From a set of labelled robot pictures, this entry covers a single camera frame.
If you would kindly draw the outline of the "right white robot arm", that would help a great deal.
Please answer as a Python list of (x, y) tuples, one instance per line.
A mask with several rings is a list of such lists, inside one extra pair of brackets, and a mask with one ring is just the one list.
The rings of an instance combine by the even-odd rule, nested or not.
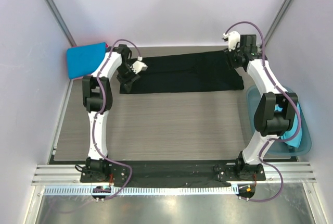
[(223, 40), (228, 43), (225, 51), (228, 65), (235, 69), (242, 67), (261, 95), (253, 117), (255, 132), (227, 172), (237, 180), (265, 180), (263, 156), (274, 142), (292, 129), (294, 119), (299, 115), (298, 97), (296, 93), (287, 92), (276, 80), (265, 54), (258, 50), (256, 35), (233, 31), (224, 33)]

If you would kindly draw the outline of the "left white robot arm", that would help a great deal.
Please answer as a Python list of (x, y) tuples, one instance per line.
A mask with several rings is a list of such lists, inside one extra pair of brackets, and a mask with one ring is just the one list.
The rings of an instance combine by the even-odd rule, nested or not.
[(109, 47), (97, 69), (82, 79), (90, 138), (88, 157), (81, 169), (82, 182), (105, 182), (112, 175), (106, 144), (107, 118), (113, 104), (110, 80), (117, 73), (117, 80), (130, 92), (133, 83), (140, 78), (138, 73), (147, 68), (142, 58), (131, 60), (131, 57), (132, 51), (125, 44)]

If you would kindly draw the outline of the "black t shirt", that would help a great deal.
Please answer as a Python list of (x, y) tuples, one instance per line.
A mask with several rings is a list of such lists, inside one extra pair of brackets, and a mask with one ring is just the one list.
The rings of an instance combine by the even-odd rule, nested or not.
[(130, 94), (235, 91), (244, 89), (238, 72), (230, 69), (223, 51), (146, 57), (147, 70)]

